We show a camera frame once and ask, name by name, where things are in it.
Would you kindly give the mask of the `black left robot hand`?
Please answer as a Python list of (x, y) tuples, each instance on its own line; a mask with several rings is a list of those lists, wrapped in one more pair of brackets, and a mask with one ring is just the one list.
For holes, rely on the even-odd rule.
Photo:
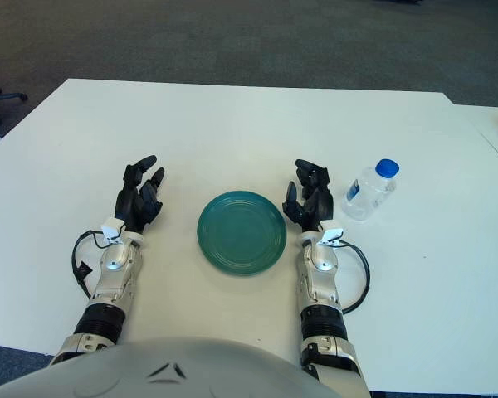
[(127, 165), (124, 170), (124, 185), (115, 203), (115, 218), (122, 220), (125, 230), (142, 234), (160, 213), (163, 203), (158, 200), (158, 190), (165, 170), (160, 167), (151, 178), (142, 183), (143, 175), (157, 162), (155, 155)]

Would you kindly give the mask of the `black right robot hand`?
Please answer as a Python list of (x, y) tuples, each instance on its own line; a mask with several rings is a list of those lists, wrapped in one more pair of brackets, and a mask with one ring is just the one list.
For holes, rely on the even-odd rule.
[(328, 169), (304, 159), (296, 159), (295, 166), (304, 202), (297, 201), (296, 185), (290, 181), (282, 210), (294, 224), (301, 227), (303, 232), (317, 231), (319, 224), (322, 221), (332, 220), (334, 214), (334, 200), (328, 188), (330, 184)]

